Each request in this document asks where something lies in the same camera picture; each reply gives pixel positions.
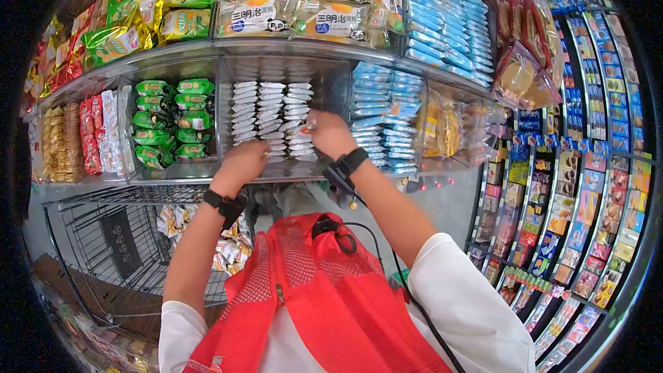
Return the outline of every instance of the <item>wire basket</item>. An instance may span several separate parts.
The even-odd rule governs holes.
[[[158,336],[173,246],[157,230],[156,218],[164,204],[201,202],[206,189],[206,185],[128,186],[42,204],[64,275],[97,324],[148,336],[156,330]],[[60,225],[64,234],[54,233]],[[222,308],[214,307],[228,302],[227,277],[212,269],[205,291],[206,312],[220,313]]]

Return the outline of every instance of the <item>plastic bag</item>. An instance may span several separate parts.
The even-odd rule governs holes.
[[[537,110],[561,103],[561,96],[539,62],[518,41],[502,56],[493,84],[494,97],[513,109]]]

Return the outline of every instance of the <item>black cable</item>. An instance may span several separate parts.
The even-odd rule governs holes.
[[[356,195],[356,197],[357,197],[358,201],[360,201],[364,206],[366,206],[368,208],[368,204],[366,204],[366,202],[364,202],[364,199],[360,198],[358,195]],[[371,229],[369,229],[368,227],[366,227],[365,225],[362,225],[360,223],[344,222],[344,224],[357,225],[358,227],[362,227],[362,228],[369,231],[369,233],[373,237],[373,240],[375,241],[375,247],[377,249],[377,256],[378,256],[378,259],[380,260],[380,266],[382,266],[382,258],[380,258],[380,248],[377,246],[377,238],[375,237],[375,234],[373,233],[373,231]],[[403,284],[403,287],[405,288],[405,292],[408,293],[408,297],[410,297],[410,300],[412,301],[414,306],[417,307],[417,309],[419,309],[421,314],[424,316],[424,320],[426,320],[426,324],[428,325],[428,328],[430,328],[431,332],[435,336],[435,339],[438,341],[440,346],[442,346],[442,348],[443,348],[444,352],[447,354],[447,356],[449,356],[449,359],[451,359],[453,367],[456,368],[456,371],[458,373],[465,373],[465,369],[463,369],[463,367],[460,365],[460,362],[456,358],[456,356],[453,353],[452,349],[449,347],[449,345],[444,341],[444,339],[440,335],[440,332],[435,327],[435,324],[433,324],[433,320],[431,320],[430,317],[428,317],[428,313],[426,312],[424,307],[421,304],[419,304],[419,302],[417,300],[415,300],[414,297],[412,296],[412,293],[410,292],[410,289],[408,288],[408,284],[405,282],[405,277],[403,277],[403,273],[401,271],[401,266],[398,264],[398,257],[396,256],[396,253],[394,252],[393,249],[391,250],[391,253],[394,254],[394,261],[396,262],[396,269],[398,269],[398,275],[401,277],[401,283]]]

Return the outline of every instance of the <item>blue snack package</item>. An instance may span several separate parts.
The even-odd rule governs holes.
[[[390,108],[358,108],[353,110],[353,117],[383,116],[390,112]]]
[[[382,130],[384,136],[393,136],[393,137],[410,137],[410,133],[405,131],[396,131],[390,128],[385,128]]]
[[[410,134],[416,133],[416,128],[411,126],[402,126],[400,124],[385,124],[386,128],[383,130],[383,133],[387,131],[387,128],[390,128],[394,131],[406,132]]]
[[[415,168],[415,162],[407,162],[405,160],[387,160],[386,162],[390,168],[399,169],[399,168]]]
[[[379,83],[375,80],[355,79],[355,89],[356,88],[388,90],[389,84]]]
[[[457,67],[460,67],[462,69],[466,70],[475,69],[474,62],[470,61],[468,57],[461,54],[460,52],[456,52],[453,49],[446,51],[443,55],[443,58],[441,58],[441,60],[456,65]]]
[[[358,72],[352,74],[355,83],[358,83],[358,80],[373,80],[378,83],[385,83],[391,78],[391,73],[372,73],[372,72]]]
[[[371,73],[380,73],[380,74],[390,74],[391,69],[381,67],[380,65],[376,65],[374,63],[360,61],[353,70],[353,72],[371,72]]]
[[[384,159],[386,157],[386,153],[384,152],[377,152],[377,153],[368,153],[369,159],[371,160],[379,160],[379,159]]]
[[[416,39],[408,39],[407,46],[417,49],[418,51],[423,52],[424,54],[431,55],[433,58],[442,59],[444,53],[438,51],[437,49],[431,48],[430,46],[423,44],[422,42],[417,41]]]
[[[350,127],[351,128],[359,128],[359,127],[377,126],[378,124],[382,124],[382,122],[384,120],[385,120],[384,116],[364,118],[363,120],[353,121],[352,124],[350,125]]]
[[[355,103],[355,108],[389,108],[390,104],[382,101],[366,101]]]
[[[438,68],[442,68],[446,65],[444,62],[442,62],[442,60],[435,59],[432,56],[430,56],[429,54],[424,54],[423,52],[418,51],[416,49],[412,49],[412,48],[408,48],[405,51],[405,57],[410,58],[410,59],[415,59],[417,61],[427,63],[428,65],[432,65],[432,66],[438,67]]]

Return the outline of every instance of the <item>floor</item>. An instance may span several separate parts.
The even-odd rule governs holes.
[[[453,179],[454,183],[447,184],[440,189],[429,188],[427,191],[417,191],[416,193],[408,194],[408,196],[414,199],[427,212],[435,228],[440,232],[446,232],[451,235],[459,247],[462,248],[468,235],[469,221],[476,196],[477,179],[480,179],[480,175],[478,170],[474,169],[451,173],[446,175],[445,178]],[[396,265],[389,244],[382,235],[380,228],[378,228],[375,219],[363,205],[360,204],[355,210],[342,209],[330,200],[318,186],[309,184],[308,188],[319,203],[319,207],[322,207],[322,211],[334,212],[346,222],[357,222],[371,228],[378,241],[386,275],[389,277],[396,272]],[[33,260],[36,260],[43,253],[50,254],[51,256],[55,255],[54,245],[46,230],[42,203],[88,193],[96,189],[98,188],[91,186],[86,186],[85,188],[81,188],[80,186],[58,188],[33,187],[30,199],[30,218],[25,223],[25,243]],[[50,216],[55,217],[50,220],[50,223],[60,252],[65,261],[76,263],[79,248],[75,242],[70,241],[70,237],[67,235],[67,228],[56,212],[59,207],[51,206],[50,208],[52,212],[55,212],[50,213]],[[269,228],[271,221],[269,217],[261,217],[256,224],[256,230],[266,230]],[[375,242],[368,231],[356,228],[354,232],[362,244],[369,251],[375,253]]]

